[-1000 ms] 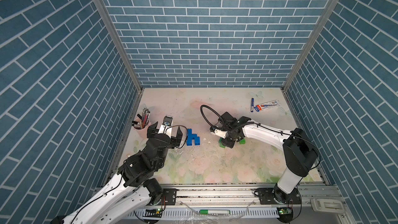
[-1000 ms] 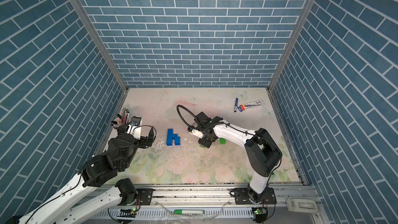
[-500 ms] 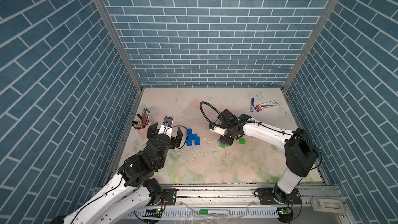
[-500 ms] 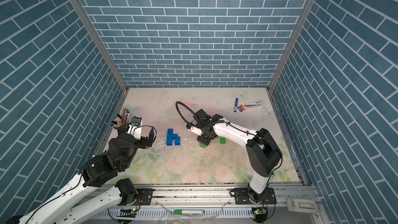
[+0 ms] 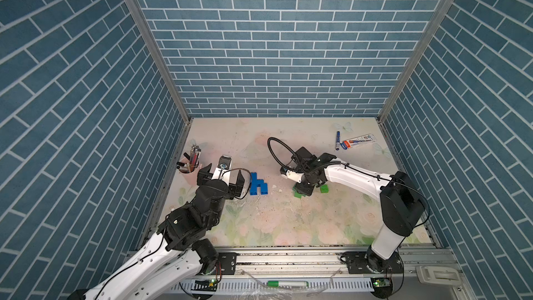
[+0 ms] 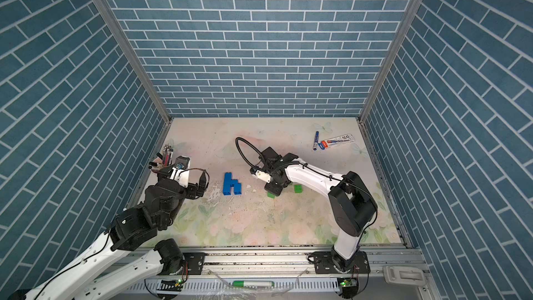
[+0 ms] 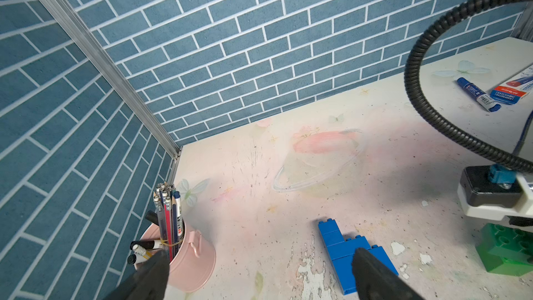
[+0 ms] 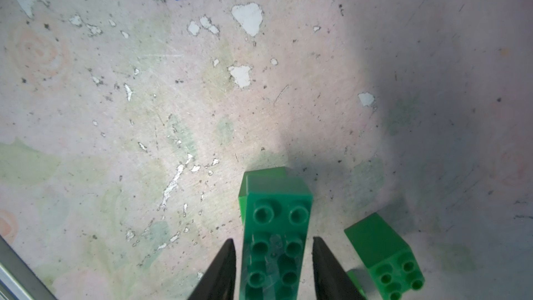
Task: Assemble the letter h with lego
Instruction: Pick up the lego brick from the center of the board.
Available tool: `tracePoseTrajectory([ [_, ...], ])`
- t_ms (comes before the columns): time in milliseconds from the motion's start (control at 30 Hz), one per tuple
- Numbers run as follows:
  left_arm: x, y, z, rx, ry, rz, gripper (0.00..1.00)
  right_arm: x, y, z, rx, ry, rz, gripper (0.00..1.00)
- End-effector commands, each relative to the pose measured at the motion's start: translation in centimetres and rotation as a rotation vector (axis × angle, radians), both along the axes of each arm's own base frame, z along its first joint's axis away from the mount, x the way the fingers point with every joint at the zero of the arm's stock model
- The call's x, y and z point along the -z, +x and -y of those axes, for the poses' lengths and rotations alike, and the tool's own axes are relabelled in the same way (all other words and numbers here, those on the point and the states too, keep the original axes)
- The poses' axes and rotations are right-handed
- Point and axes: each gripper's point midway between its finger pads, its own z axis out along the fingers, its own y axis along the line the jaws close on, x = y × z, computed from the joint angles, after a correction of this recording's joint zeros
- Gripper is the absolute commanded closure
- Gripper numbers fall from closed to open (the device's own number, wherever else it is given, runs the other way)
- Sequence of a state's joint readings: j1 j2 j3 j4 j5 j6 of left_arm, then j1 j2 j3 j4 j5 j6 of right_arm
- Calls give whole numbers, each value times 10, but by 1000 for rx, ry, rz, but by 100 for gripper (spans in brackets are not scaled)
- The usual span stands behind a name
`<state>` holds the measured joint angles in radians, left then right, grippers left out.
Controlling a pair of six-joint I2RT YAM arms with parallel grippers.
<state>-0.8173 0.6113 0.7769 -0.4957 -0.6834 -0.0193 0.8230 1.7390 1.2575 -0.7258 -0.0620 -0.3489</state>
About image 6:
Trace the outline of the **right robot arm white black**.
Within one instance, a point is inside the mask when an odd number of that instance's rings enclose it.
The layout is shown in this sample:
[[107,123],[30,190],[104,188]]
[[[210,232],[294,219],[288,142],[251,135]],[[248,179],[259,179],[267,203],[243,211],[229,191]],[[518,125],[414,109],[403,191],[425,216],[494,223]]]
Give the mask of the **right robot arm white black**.
[[265,190],[274,196],[290,184],[305,186],[325,197],[340,228],[331,260],[340,272],[355,265],[364,232],[377,220],[378,205],[362,179],[355,172],[337,174],[305,162],[295,154],[277,154],[271,147],[259,155],[260,163],[250,172],[265,182]]

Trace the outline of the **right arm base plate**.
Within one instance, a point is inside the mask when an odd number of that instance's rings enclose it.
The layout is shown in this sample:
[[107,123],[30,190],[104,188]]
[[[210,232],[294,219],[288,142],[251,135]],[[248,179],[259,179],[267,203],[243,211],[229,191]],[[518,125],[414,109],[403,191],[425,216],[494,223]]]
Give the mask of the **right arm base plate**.
[[371,268],[367,255],[356,251],[350,259],[344,259],[334,251],[315,251],[308,256],[316,274],[369,274]]

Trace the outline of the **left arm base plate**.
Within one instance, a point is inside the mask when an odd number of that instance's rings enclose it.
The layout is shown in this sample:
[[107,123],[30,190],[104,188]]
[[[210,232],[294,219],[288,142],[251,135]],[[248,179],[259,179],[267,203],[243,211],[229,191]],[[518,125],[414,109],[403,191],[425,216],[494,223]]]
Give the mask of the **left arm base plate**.
[[199,276],[202,274],[206,253],[204,252],[190,252],[184,253],[185,262],[183,266],[187,268],[183,275]]

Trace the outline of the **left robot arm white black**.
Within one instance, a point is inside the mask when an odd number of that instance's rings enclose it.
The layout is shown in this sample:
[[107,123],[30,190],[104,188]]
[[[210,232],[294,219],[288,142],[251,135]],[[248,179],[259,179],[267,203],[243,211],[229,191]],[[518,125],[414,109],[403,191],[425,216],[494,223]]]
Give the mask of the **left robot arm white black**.
[[137,260],[113,272],[106,270],[170,227],[186,199],[202,197],[210,176],[201,170],[197,183],[190,171],[168,167],[145,191],[144,201],[117,215],[110,226],[79,256],[41,285],[17,290],[10,299],[110,299],[140,280],[159,274],[186,282],[190,266],[176,241],[159,241]]

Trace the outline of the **long blue lego brick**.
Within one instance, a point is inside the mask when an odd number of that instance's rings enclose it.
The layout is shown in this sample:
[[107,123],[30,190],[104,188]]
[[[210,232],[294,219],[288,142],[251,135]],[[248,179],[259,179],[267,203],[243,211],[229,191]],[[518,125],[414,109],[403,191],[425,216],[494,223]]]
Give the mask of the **long blue lego brick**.
[[223,188],[231,187],[233,189],[234,184],[239,183],[238,180],[232,179],[231,181],[224,181]]

